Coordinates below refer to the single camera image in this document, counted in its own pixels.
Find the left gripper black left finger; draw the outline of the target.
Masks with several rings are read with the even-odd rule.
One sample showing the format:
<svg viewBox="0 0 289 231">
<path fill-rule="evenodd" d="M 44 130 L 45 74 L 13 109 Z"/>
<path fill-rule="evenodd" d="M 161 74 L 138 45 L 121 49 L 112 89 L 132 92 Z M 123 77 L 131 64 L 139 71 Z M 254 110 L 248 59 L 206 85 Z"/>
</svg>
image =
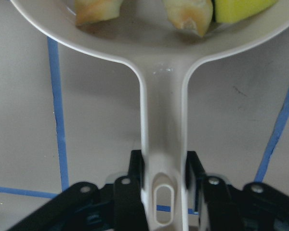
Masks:
<svg viewBox="0 0 289 231">
<path fill-rule="evenodd" d="M 141 189 L 144 184 L 144 160 L 140 150 L 130 155 L 128 174 L 114 184 L 114 230 L 147 231 L 148 224 Z"/>
</svg>

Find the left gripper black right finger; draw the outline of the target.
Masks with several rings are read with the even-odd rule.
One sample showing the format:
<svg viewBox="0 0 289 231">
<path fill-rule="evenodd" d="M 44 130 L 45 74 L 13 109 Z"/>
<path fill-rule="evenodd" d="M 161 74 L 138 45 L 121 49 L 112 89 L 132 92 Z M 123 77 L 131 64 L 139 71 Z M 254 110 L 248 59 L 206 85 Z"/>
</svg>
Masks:
<svg viewBox="0 0 289 231">
<path fill-rule="evenodd" d="M 208 175 L 195 151 L 188 151 L 185 184 L 195 186 L 195 212 L 199 231 L 242 231 L 243 221 L 225 181 Z"/>
</svg>

